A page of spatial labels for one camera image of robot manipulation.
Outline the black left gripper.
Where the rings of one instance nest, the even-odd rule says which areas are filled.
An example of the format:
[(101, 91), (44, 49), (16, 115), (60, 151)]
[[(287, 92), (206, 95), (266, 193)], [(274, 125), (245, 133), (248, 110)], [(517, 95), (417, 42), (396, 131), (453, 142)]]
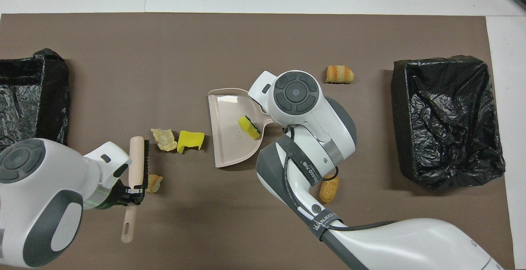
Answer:
[(145, 188), (143, 185), (128, 187), (123, 184), (122, 180), (118, 179), (111, 189), (109, 195), (109, 206), (128, 206), (129, 204), (140, 205), (144, 199), (144, 193)]

